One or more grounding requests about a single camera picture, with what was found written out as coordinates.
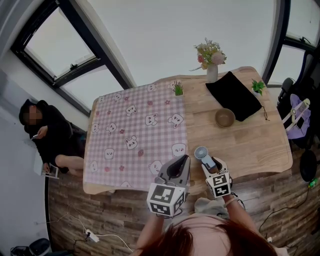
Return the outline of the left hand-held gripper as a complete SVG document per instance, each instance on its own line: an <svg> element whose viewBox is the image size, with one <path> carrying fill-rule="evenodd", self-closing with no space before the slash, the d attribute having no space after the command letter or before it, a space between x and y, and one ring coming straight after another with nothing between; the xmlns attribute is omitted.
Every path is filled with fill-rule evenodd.
<svg viewBox="0 0 320 256"><path fill-rule="evenodd" d="M166 217L174 217L178 213L189 194L190 164L190 157L183 154L160 168L158 176L174 183L150 184L146 202L151 213Z"/></svg>

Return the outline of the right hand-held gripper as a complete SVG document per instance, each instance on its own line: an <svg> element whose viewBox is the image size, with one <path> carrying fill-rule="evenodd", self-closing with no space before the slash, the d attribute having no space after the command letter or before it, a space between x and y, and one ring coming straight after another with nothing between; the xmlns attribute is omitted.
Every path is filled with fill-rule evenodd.
<svg viewBox="0 0 320 256"><path fill-rule="evenodd" d="M218 175L213 176L210 173L211 168L207 168L206 164L201 164L209 191L215 198L230 195L232 179L228 173L227 164L218 157L212 157L212 160L220 173Z"/></svg>

